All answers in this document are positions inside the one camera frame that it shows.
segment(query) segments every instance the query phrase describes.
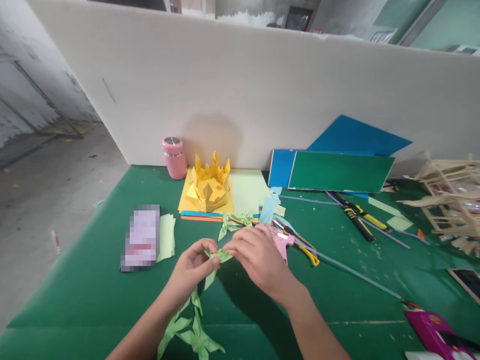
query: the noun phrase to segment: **paper crown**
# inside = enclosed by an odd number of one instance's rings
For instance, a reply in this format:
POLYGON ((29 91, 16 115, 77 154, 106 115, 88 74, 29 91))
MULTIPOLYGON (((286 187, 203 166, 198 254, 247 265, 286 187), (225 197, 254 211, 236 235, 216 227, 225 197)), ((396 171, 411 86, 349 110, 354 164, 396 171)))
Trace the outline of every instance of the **paper crown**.
POLYGON ((219 155, 215 151, 213 165, 207 163, 202 168, 202 162, 195 154, 195 166, 192 168, 193 183, 186 194, 187 198, 196 203, 199 211, 210 213, 225 205, 232 183, 230 182, 230 159, 226 160, 225 168, 219 166, 219 155))

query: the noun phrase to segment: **green paper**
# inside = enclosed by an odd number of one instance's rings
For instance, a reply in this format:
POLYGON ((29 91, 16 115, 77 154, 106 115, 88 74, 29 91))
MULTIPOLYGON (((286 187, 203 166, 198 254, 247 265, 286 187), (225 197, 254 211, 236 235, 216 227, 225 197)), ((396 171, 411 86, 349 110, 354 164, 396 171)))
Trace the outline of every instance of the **green paper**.
POLYGON ((392 228, 400 231, 405 231, 414 224, 403 215, 392 217, 386 223, 392 228))
POLYGON ((394 161, 388 156, 297 151, 288 187, 379 193, 394 161))
POLYGON ((213 341, 202 329, 200 322, 199 311, 196 307, 195 317, 193 318, 193 325, 191 330, 177 333, 176 335, 187 344, 191 345, 193 352, 198 354, 199 360, 208 360, 209 352, 220 350, 225 354, 225 349, 213 341))
POLYGON ((378 201, 378 200, 375 200, 373 197, 369 196, 368 197, 368 203, 370 205, 373 205, 374 207, 377 207, 389 214, 392 214, 394 216, 402 216, 402 213, 400 212, 400 210, 397 210, 396 208, 394 207, 391 207, 387 204, 384 204, 383 202, 381 201, 378 201))
POLYGON ((231 197, 236 213, 258 214, 259 206, 269 196, 270 189, 259 169, 232 169, 230 171, 231 197))
POLYGON ((202 310, 202 304, 200 303, 200 296, 199 296, 199 293, 197 291, 197 289, 195 289, 192 293, 191 293, 191 303, 196 306, 197 308, 199 308, 200 310, 200 314, 203 316, 204 315, 204 312, 202 310))
POLYGON ((175 218, 172 214, 160 216, 158 257, 156 258, 157 263, 175 255, 174 227, 175 218))
POLYGON ((210 254, 209 256, 210 258, 215 258, 215 257, 219 258, 220 263, 224 263, 227 260, 230 260, 232 258, 232 255, 230 255, 230 250, 224 250, 223 248, 218 249, 217 253, 210 254))
POLYGON ((207 290, 210 287, 210 285, 212 285, 212 283, 215 280, 215 275, 216 274, 217 274, 217 270, 214 270, 210 275, 208 275, 205 278, 205 287, 203 288, 203 291, 207 290))
MULTIPOLYGON (((215 253, 215 254, 212 254, 210 252, 210 250, 205 250, 205 253, 208 255, 209 258, 213 258, 213 257, 219 258, 220 259, 220 264, 230 260, 233 257, 232 255, 230 255, 229 250, 224 250, 223 248, 218 249, 218 252, 215 253)), ((215 280, 215 275, 216 274, 217 274, 217 270, 215 270, 214 272, 212 272, 210 275, 208 275, 205 278, 205 287, 203 288, 203 291, 207 290, 209 288, 209 286, 212 285, 212 283, 215 280)))
POLYGON ((226 214, 225 212, 222 215, 223 224, 220 229, 220 233, 218 234, 218 241, 220 241, 226 234, 227 231, 233 232, 240 229, 240 224, 236 223, 239 222, 245 226, 252 226, 252 222, 250 219, 252 218, 252 213, 232 213, 226 214))
POLYGON ((162 358, 162 356, 164 355, 165 349, 167 348, 170 340, 174 338, 175 334, 184 330, 192 322, 192 319, 186 319, 184 317, 179 318, 182 311, 184 311, 189 304, 190 304, 190 298, 188 298, 185 305, 183 305, 181 310, 177 312, 175 316, 168 323, 168 326, 165 329, 165 334, 163 334, 160 344, 158 345, 158 349, 156 353, 157 360, 160 360, 162 358))

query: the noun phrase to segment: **green foam board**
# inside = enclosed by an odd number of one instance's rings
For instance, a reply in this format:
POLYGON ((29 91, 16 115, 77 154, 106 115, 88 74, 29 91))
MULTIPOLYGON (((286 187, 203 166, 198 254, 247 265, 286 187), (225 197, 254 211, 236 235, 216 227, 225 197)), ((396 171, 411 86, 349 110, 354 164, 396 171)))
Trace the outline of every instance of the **green foam board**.
POLYGON ((297 151, 288 187, 379 193, 394 157, 297 151))

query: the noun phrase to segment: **white partition wall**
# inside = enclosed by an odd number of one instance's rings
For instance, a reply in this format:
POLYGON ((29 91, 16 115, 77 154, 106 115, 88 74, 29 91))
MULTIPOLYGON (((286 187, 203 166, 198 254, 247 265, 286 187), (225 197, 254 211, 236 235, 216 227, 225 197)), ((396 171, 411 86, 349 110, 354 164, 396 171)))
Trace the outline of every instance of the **white partition wall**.
POLYGON ((28 0, 129 164, 217 150, 267 169, 339 115, 413 141, 408 164, 480 156, 480 58, 85 0, 28 0))

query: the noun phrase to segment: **pink glue gun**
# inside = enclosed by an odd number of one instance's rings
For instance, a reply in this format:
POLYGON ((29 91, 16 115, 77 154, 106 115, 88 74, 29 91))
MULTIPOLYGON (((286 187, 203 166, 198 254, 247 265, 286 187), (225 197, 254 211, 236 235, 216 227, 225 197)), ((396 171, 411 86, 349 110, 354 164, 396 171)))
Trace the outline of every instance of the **pink glue gun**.
POLYGON ((285 262, 288 265, 287 247, 292 246, 294 244, 295 238, 290 234, 285 235, 283 230, 279 228, 273 227, 271 225, 266 225, 266 227, 270 230, 270 233, 273 237, 273 241, 275 242, 275 246, 280 252, 281 257, 285 260, 285 262))

